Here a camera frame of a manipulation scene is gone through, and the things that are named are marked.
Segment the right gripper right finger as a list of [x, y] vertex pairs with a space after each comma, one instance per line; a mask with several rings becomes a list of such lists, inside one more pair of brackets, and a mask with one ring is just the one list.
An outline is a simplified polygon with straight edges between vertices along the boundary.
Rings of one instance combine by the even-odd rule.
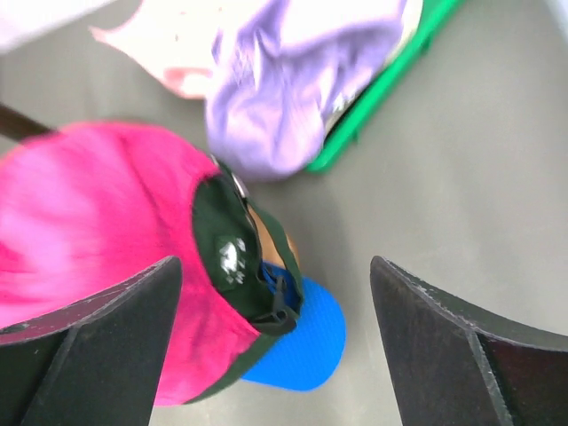
[[506, 319], [376, 256], [370, 287], [405, 425], [565, 425], [567, 338]]

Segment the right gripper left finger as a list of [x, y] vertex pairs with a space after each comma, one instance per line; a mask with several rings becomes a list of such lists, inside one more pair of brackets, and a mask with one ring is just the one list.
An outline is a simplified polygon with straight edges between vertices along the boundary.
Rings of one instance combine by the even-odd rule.
[[178, 258], [1, 330], [3, 425], [147, 425], [181, 289]]

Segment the blue cap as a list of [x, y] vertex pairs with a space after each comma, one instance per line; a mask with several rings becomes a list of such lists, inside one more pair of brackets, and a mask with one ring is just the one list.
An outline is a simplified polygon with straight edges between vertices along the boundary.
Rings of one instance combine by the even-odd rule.
[[346, 344], [340, 304], [315, 280], [303, 277], [304, 303], [296, 328], [243, 376], [287, 391], [313, 391], [335, 372]]

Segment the magenta cap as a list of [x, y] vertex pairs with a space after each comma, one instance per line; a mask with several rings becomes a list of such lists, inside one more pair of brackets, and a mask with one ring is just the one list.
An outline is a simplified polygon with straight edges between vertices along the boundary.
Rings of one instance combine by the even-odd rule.
[[1, 160], [1, 324], [57, 311], [164, 257], [182, 288], [155, 402], [195, 401], [259, 337], [216, 291], [195, 242], [197, 187], [219, 169], [157, 127], [83, 124]]

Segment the dark green cap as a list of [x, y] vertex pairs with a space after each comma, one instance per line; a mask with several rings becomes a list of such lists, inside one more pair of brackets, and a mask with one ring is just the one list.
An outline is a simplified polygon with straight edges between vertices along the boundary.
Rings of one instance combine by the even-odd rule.
[[201, 260], [216, 291], [257, 332], [253, 343], [224, 375], [196, 401], [209, 398], [242, 378], [284, 335], [296, 328], [304, 303], [302, 274], [277, 231], [273, 238], [285, 267], [262, 259], [261, 245], [244, 185], [222, 162], [219, 172], [197, 187], [193, 234]]

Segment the lavender cap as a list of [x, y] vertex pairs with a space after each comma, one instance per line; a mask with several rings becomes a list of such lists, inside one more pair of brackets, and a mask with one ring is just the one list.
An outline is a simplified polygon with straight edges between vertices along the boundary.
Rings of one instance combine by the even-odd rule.
[[287, 178], [323, 147], [336, 106], [367, 86], [403, 33], [403, 1], [267, 1], [241, 31], [256, 92], [206, 101], [210, 152], [246, 180]]

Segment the round wooden hat stand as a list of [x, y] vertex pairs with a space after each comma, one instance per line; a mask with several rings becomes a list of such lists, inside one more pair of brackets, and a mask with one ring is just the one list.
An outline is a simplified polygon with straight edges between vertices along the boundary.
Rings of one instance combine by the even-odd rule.
[[284, 230], [283, 225], [270, 213], [263, 209], [257, 209], [252, 205], [248, 205], [248, 213], [251, 215], [256, 226], [258, 239], [261, 245], [262, 259], [276, 266], [285, 267], [285, 262], [277, 250], [276, 241], [273, 235], [280, 231], [278, 234], [280, 241], [285, 239], [286, 243], [283, 245], [281, 251], [286, 249], [296, 260], [297, 265], [300, 265], [300, 259], [295, 242], [291, 239], [289, 234]]

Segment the light pink cap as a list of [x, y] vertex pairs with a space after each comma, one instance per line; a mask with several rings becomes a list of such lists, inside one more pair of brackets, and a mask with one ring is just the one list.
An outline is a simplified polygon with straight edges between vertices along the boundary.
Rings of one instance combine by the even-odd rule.
[[168, 91], [204, 99], [234, 81], [256, 92], [254, 44], [242, 36], [267, 1], [143, 1], [112, 29], [93, 38], [128, 56]]

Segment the green plastic bin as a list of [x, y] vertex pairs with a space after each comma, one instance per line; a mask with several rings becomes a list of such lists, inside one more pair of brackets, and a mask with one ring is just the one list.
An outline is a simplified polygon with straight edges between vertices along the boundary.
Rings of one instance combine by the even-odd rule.
[[440, 29], [462, 5], [461, 1], [425, 1], [416, 31], [394, 60], [343, 111], [327, 134], [319, 155], [306, 167], [311, 173], [331, 168], [346, 149], [359, 140], [371, 116], [410, 67], [424, 54]]

